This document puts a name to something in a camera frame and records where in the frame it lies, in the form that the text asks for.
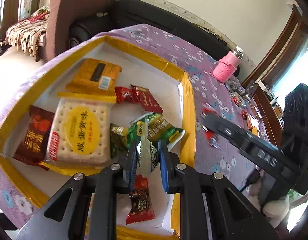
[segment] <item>white wall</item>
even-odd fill
[[[209,22],[257,65],[272,47],[294,0],[167,0]],[[243,70],[247,76],[251,70]]]

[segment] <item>purple tablecloth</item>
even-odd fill
[[[220,139],[220,149],[209,146],[204,132],[201,130],[202,120],[200,113],[203,102],[213,106],[223,118],[247,128],[247,123],[241,115],[241,109],[236,106],[225,85],[219,83],[211,74],[217,62],[207,53],[187,41],[150,25],[135,25],[107,33],[100,33],[96,37],[103,35],[133,43],[161,56],[188,72],[194,88],[197,121],[195,169],[205,174],[220,171],[240,189],[244,185],[246,176],[254,169],[255,165],[241,156],[238,150],[222,137]],[[19,90],[15,92],[14,98],[11,98],[10,103],[6,105],[0,114],[0,125],[20,96],[44,73],[51,69],[56,60],[67,57],[77,50],[78,47],[74,47],[47,62],[28,82],[21,85]],[[248,113],[253,114],[250,106],[245,107],[245,109]],[[265,127],[262,123],[260,123],[260,136],[268,141]],[[1,168],[0,208],[18,228],[21,228],[37,211],[37,208],[14,187]]]

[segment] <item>person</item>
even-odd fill
[[[249,187],[249,193],[246,198],[253,204],[253,206],[261,211],[261,205],[258,200],[258,195],[262,189],[262,182],[264,171],[260,171],[261,178]],[[270,224],[276,228],[286,217],[290,208],[288,195],[283,196],[279,200],[269,201],[267,202],[262,210],[262,213],[268,218]]]

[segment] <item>barcode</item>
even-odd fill
[[[111,81],[110,77],[102,76],[98,88],[108,90],[110,81]]]

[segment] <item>yellow snack package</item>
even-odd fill
[[[73,80],[66,85],[71,92],[115,96],[115,83],[122,68],[110,62],[87,58]]]

